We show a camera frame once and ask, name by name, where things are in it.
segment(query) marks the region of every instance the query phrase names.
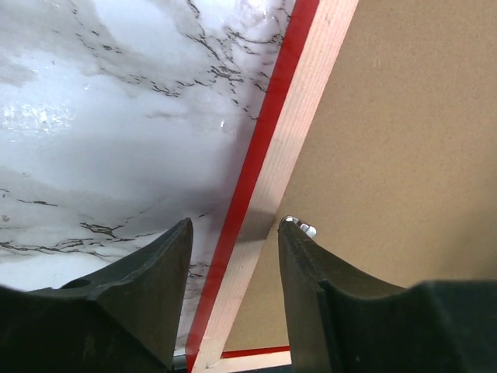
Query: white marble surface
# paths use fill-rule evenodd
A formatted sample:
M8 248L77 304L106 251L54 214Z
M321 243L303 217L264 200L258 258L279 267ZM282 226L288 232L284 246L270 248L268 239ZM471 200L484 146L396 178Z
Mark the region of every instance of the white marble surface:
M184 217L184 347L294 0L2 0L0 283L98 270Z

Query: red stripe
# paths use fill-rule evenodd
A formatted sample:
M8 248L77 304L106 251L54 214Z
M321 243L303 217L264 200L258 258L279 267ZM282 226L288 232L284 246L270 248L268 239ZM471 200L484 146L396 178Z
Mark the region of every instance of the red stripe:
M186 341L191 371L319 0L297 0Z
M223 352L221 357L223 359L231 359L233 357L274 354L275 352L286 352L286 351L290 351L290 346L255 348L253 350L225 351Z

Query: beige fiberboard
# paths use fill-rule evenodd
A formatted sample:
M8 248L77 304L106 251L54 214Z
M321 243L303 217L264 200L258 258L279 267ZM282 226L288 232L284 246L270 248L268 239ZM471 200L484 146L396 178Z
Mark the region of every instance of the beige fiberboard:
M361 0L280 205L409 286L497 277L497 2ZM225 351L287 344L276 225Z

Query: black plastic piece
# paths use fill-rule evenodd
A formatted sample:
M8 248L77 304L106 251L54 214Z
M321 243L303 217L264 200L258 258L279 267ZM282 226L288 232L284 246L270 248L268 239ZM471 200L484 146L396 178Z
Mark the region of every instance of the black plastic piece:
M0 372L172 371L189 219L60 289L0 288Z
M291 222L280 225L279 247L294 372L497 371L497 281L399 288Z
M282 365L279 367L261 368L261 369L254 369L251 371L241 371L239 373L291 373L291 372L292 372L291 365Z

